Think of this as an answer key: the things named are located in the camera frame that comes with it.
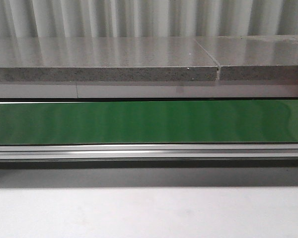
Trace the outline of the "aluminium conveyor frame rail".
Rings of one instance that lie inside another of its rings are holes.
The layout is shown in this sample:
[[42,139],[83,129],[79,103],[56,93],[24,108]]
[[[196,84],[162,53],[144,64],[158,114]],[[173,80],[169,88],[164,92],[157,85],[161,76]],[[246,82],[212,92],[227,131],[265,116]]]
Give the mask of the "aluminium conveyor frame rail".
[[120,162],[298,159],[298,143],[0,146],[0,162]]

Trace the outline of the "grey speckled stone countertop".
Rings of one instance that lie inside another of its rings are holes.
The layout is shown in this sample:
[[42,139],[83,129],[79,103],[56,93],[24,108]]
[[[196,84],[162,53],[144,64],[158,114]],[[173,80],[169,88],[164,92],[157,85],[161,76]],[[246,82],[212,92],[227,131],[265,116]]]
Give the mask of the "grey speckled stone countertop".
[[298,82],[298,36],[0,38],[0,82]]

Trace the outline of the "green conveyor belt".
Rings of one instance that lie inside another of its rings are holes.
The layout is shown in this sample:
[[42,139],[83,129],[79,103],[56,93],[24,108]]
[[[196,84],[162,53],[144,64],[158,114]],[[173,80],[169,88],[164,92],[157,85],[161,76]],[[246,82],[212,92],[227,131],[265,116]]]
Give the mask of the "green conveyor belt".
[[297,142],[298,100],[0,104],[0,145]]

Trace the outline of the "white corrugated curtain backdrop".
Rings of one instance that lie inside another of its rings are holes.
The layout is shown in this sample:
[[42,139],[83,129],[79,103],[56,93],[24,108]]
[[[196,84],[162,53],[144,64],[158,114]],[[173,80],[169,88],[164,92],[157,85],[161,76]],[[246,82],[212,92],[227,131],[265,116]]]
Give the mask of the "white corrugated curtain backdrop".
[[298,35],[298,0],[0,0],[0,37]]

